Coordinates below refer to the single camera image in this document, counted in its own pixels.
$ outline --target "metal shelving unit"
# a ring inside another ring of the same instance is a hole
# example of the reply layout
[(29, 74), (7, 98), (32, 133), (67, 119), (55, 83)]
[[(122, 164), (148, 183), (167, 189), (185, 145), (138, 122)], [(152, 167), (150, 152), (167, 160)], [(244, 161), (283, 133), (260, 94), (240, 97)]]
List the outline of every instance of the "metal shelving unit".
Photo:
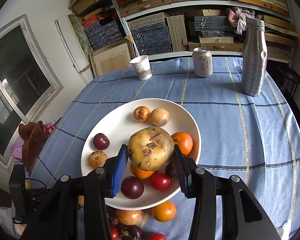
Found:
[[(119, 6), (116, 0), (112, 0), (112, 3), (114, 5), (115, 10), (117, 11), (117, 14), (120, 18), (122, 27), (126, 33), (127, 36), (131, 35), (130, 28), (128, 26), (128, 21), (133, 20), (135, 18), (141, 17), (143, 15), (148, 15), (148, 14), (153, 14), (156, 12), (161, 12), (163, 10), (167, 9), (172, 9), (172, 8), (178, 8), (178, 7), (189, 7), (189, 6), (198, 6), (198, 5), (225, 5), (225, 6), (239, 6), (239, 7), (244, 7), (244, 8), (249, 8), (261, 12), (265, 12), (274, 16), (277, 16), (281, 19), (291, 21), (291, 19), (281, 13), (275, 12), (273, 10), (253, 5), (250, 3), (244, 3), (244, 2), (236, 2), (236, 1), (224, 1), (224, 0), (198, 0), (198, 1), (186, 1), (186, 2), (178, 2), (178, 3), (171, 3), (171, 4), (166, 4), (166, 5), (161, 5), (157, 6), (154, 8), (146, 9), (141, 12), (137, 12), (131, 15), (128, 15), (126, 17), (121, 17)], [(139, 56), (139, 52), (137, 49), (137, 46), (133, 42), (133, 46), (135, 48), (137, 56)], [(237, 51), (212, 51), (212, 55), (231, 55), (231, 56), (242, 56), (242, 52), (237, 52)], [(149, 60), (159, 60), (163, 58), (172, 58), (172, 57), (186, 57), (186, 56), (191, 56), (192, 51), (178, 51), (178, 52), (170, 52), (170, 53), (162, 53), (162, 54), (156, 54), (156, 55), (150, 55)], [(275, 60), (275, 61), (281, 61), (288, 63), (287, 60), (284, 59), (278, 59), (278, 58), (268, 58), (270, 60)]]

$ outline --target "window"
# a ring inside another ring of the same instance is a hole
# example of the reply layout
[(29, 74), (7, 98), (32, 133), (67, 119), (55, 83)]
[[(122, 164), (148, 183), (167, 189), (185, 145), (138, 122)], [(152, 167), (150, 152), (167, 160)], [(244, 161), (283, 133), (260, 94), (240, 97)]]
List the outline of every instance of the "window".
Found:
[(19, 124), (34, 120), (61, 89), (26, 15), (0, 29), (0, 161), (8, 162)]

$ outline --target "yellow stripe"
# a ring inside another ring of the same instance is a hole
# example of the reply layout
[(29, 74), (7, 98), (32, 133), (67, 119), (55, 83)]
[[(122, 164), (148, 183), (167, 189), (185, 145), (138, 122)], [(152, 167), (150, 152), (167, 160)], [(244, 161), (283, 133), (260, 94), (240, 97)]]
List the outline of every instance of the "yellow stripe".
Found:
[(148, 81), (149, 79), (145, 80), (141, 86), (141, 88), (139, 89), (139, 91), (136, 93), (136, 95), (134, 96), (133, 100), (134, 101), (137, 97), (137, 95), (139, 94), (139, 92), (141, 91), (141, 89), (143, 88), (143, 86), (146, 84), (146, 82)]
[(146, 211), (146, 214), (145, 214), (145, 217), (143, 218), (143, 221), (141, 223), (141, 229), (143, 229), (143, 227), (145, 226), (146, 222), (147, 222), (147, 219), (148, 219), (148, 216), (149, 216), (149, 213), (150, 213), (150, 209)]
[(287, 134), (288, 134), (288, 139), (289, 139), (289, 144), (290, 144), (290, 149), (291, 149), (292, 162), (293, 162), (293, 188), (292, 188), (291, 208), (290, 208), (288, 220), (292, 220), (293, 211), (294, 211), (294, 207), (295, 207), (295, 204), (296, 204), (296, 192), (297, 192), (297, 164), (296, 164), (295, 148), (294, 148), (294, 144), (293, 144), (291, 134), (290, 134), (289, 123), (288, 123), (287, 117), (286, 117), (286, 115), (283, 111), (282, 105), (280, 104), (277, 93), (274, 91), (274, 88), (271, 85), (270, 80), (268, 79), (268, 77), (266, 75), (265, 75), (265, 78), (267, 80), (267, 83), (268, 83), (269, 87), (271, 88), (271, 91), (274, 95), (275, 100), (277, 101), (277, 104), (279, 105), (280, 112), (281, 112), (281, 115), (283, 117), (286, 129), (287, 129)]
[(242, 127), (243, 127), (243, 134), (244, 134), (244, 143), (245, 143), (245, 147), (246, 147), (246, 176), (245, 176), (245, 183), (246, 183), (246, 185), (248, 185), (248, 177), (249, 177), (249, 148), (248, 148), (247, 128), (246, 128), (246, 124), (245, 124), (244, 117), (243, 117), (243, 111), (242, 111), (242, 106), (241, 106), (241, 102), (240, 102), (240, 97), (239, 97), (239, 94), (237, 92), (237, 88), (235, 86), (234, 79), (233, 79), (233, 76), (232, 76), (230, 68), (229, 68), (229, 63), (228, 63), (228, 58), (227, 57), (226, 57), (226, 63), (227, 63), (227, 69), (228, 69), (228, 72), (230, 74), (230, 78), (231, 78), (231, 81), (232, 81), (232, 85), (234, 87), (235, 96), (237, 97), (237, 103), (239, 104), (239, 110), (240, 110), (240, 116), (241, 116)]
[[(94, 111), (97, 109), (97, 107), (100, 105), (100, 103), (106, 98), (106, 96), (108, 96), (108, 94), (112, 91), (112, 89), (115, 87), (115, 85), (116, 85), (116, 84), (119, 82), (119, 80), (123, 77), (125, 70), (126, 70), (126, 69), (123, 70), (122, 76), (117, 80), (117, 82), (112, 86), (112, 88), (110, 89), (110, 91), (103, 97), (103, 99), (99, 102), (99, 104), (97, 104), (97, 106), (93, 109), (93, 111), (91, 112), (91, 114), (87, 117), (87, 119), (85, 120), (85, 122), (84, 122), (83, 125), (81, 126), (80, 130), (77, 132), (76, 137), (77, 137), (78, 134), (81, 132), (81, 129), (82, 129), (83, 126), (86, 124), (86, 122), (88, 121), (88, 119), (90, 118), (90, 116), (92, 116), (92, 114), (93, 114)], [(74, 140), (76, 139), (76, 137), (72, 140), (70, 146), (68, 147), (67, 151), (66, 151), (65, 154), (63, 155), (63, 157), (62, 157), (62, 159), (61, 159), (61, 161), (60, 161), (60, 163), (59, 163), (59, 165), (58, 165), (58, 167), (57, 167), (55, 173), (53, 174), (54, 177), (56, 176), (56, 173), (59, 171), (60, 165), (61, 165), (61, 163), (63, 162), (63, 159), (66, 157), (66, 155), (67, 155), (68, 151), (70, 150), (70, 148), (71, 148), (71, 146), (72, 146)]]
[(189, 76), (189, 70), (190, 70), (190, 58), (188, 58), (188, 71), (187, 71), (185, 85), (183, 86), (183, 92), (182, 92), (182, 97), (181, 97), (181, 105), (183, 105), (183, 100), (185, 98), (186, 87), (187, 87), (188, 76)]
[[(103, 75), (99, 78), (99, 80), (88, 90), (88, 92), (86, 92), (85, 94), (84, 94), (84, 96), (82, 97), (82, 98), (80, 98), (78, 101), (81, 101), (89, 92), (90, 92), (90, 90), (91, 89), (93, 89), (94, 88), (94, 86), (96, 85), (96, 84), (98, 84), (99, 83), (99, 81), (101, 80), (101, 78), (103, 77)], [(79, 102), (76, 102), (75, 104), (74, 104), (74, 106), (69, 110), (69, 112), (68, 112), (68, 114), (65, 116), (65, 117), (63, 117), (62, 119), (61, 119), (61, 123), (59, 124), (59, 127), (63, 124), (63, 122), (65, 121), (65, 119), (67, 118), (67, 116), (70, 114), (70, 112), (71, 112), (71, 110), (78, 104)], [(42, 158), (42, 156), (44, 155), (44, 153), (46, 152), (46, 149), (49, 147), (49, 145), (50, 145), (50, 143), (52, 142), (52, 139), (54, 138), (54, 136), (56, 135), (57, 133), (54, 133), (53, 134), (53, 136), (51, 137), (51, 140), (49, 141), (49, 143), (48, 143), (48, 145), (47, 145), (47, 147), (45, 148), (45, 150), (42, 152), (42, 155), (40, 156), (40, 158)], [(38, 163), (39, 162), (37, 162), (37, 164), (36, 164), (36, 166), (33, 168), (33, 170), (32, 170), (32, 175), (34, 174), (34, 171), (35, 171), (35, 168), (37, 167), (37, 165), (38, 165)]]

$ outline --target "blue tablecloth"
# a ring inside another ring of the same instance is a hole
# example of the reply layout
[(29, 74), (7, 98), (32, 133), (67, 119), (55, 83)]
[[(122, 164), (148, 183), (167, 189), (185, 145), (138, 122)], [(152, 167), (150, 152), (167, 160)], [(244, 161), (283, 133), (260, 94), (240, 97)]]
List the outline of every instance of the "blue tablecloth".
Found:
[[(32, 178), (52, 187), (64, 174), (81, 176), (85, 139), (106, 114), (132, 100), (165, 98), (186, 108), (199, 126), (198, 166), (220, 177), (239, 175), (276, 228), (291, 222), (292, 235), (300, 226), (300, 130), (295, 117), (267, 73), (261, 94), (250, 97), (240, 88), (242, 58), (214, 57), (212, 62), (214, 73), (207, 78), (195, 76), (191, 58), (151, 63), (153, 76), (147, 81), (140, 81), (132, 68), (96, 77), (59, 121)], [(149, 215), (144, 231), (186, 240), (195, 200), (181, 192), (171, 200), (175, 218), (160, 223)], [(218, 197), (216, 239), (221, 239), (221, 211)]]

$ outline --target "cable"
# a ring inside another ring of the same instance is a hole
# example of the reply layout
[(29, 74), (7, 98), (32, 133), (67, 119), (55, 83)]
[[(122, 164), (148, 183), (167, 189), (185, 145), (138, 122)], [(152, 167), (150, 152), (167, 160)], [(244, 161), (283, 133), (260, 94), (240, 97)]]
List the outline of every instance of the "cable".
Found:
[(47, 187), (47, 185), (45, 185), (41, 180), (38, 180), (38, 179), (31, 179), (31, 178), (26, 178), (28, 180), (35, 180), (35, 181), (38, 181), (38, 182), (41, 182), (45, 187)]

